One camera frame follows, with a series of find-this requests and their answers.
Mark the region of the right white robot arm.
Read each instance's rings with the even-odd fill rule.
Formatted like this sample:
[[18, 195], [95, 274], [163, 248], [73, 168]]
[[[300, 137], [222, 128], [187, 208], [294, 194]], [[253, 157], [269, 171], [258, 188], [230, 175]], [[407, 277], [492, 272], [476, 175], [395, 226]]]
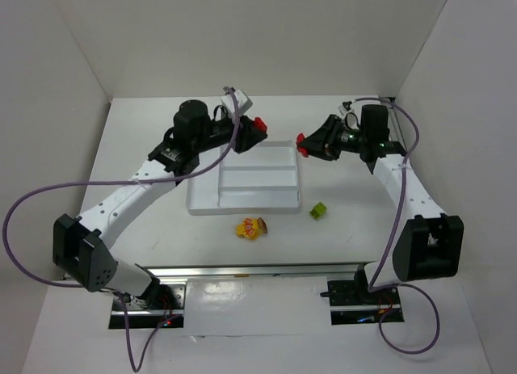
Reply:
[[368, 292], [395, 288], [419, 280], [450, 278], [457, 274], [464, 223], [447, 214], [428, 194], [410, 163], [412, 145], [405, 149], [390, 138], [389, 113], [397, 104], [388, 99], [359, 98], [360, 120], [348, 124], [352, 102], [330, 115], [315, 132], [296, 138], [304, 157], [332, 162], [342, 153], [355, 153], [385, 187], [396, 208], [388, 242], [374, 263], [360, 268]]

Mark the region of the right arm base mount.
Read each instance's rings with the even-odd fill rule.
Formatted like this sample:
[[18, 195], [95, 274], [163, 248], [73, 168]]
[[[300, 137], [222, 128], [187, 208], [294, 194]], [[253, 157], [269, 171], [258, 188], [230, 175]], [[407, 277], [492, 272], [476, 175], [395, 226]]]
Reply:
[[332, 326], [374, 324], [382, 317], [384, 322], [404, 321], [398, 290], [369, 292], [362, 269], [352, 279], [328, 280], [320, 297], [328, 300]]

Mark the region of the red lego brick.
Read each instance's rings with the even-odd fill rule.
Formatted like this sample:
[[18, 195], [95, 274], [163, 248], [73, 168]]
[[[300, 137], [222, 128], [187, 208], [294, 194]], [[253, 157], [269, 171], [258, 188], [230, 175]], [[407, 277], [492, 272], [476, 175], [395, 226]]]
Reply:
[[260, 132], [264, 132], [264, 133], [267, 132], [267, 125], [264, 123], [264, 121], [260, 117], [254, 118], [253, 125]]
[[296, 137], [296, 150], [297, 152], [304, 158], [309, 156], [308, 150], [303, 146], [303, 141], [305, 140], [305, 135], [300, 133]]

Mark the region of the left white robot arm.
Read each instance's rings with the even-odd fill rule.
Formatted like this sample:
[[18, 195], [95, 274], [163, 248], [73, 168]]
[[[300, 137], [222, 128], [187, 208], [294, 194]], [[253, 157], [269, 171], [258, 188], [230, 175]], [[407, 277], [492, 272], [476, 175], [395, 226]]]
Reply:
[[103, 289], [157, 308], [172, 291], [151, 271], [111, 254], [119, 236], [156, 200], [193, 177], [200, 154], [225, 147], [244, 153], [267, 138], [267, 126], [246, 116], [253, 105], [241, 90], [221, 97], [221, 117], [210, 117], [206, 103], [179, 105], [173, 125], [141, 168], [97, 206], [76, 217], [64, 214], [53, 225], [53, 262], [89, 292]]

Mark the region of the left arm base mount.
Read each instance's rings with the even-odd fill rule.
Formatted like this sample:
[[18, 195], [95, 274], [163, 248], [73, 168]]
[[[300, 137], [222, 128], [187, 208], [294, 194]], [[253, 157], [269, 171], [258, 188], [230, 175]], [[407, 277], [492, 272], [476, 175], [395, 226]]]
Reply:
[[151, 330], [160, 321], [162, 328], [181, 329], [184, 326], [184, 305], [187, 293], [187, 282], [176, 280], [166, 284], [152, 304], [144, 300], [123, 294], [123, 300], [115, 297], [112, 302], [108, 322], [110, 330], [123, 330], [125, 328], [123, 305], [128, 312], [128, 325], [131, 330]]

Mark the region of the lime green lego brick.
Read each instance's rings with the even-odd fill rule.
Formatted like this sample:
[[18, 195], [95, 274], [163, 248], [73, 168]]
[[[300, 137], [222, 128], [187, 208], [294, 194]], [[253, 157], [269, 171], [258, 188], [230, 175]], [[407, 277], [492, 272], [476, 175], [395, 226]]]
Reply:
[[314, 220], [319, 220], [323, 216], [325, 216], [326, 212], [327, 212], [327, 207], [322, 202], [319, 202], [319, 203], [315, 204], [313, 206], [313, 208], [309, 211], [309, 215]]

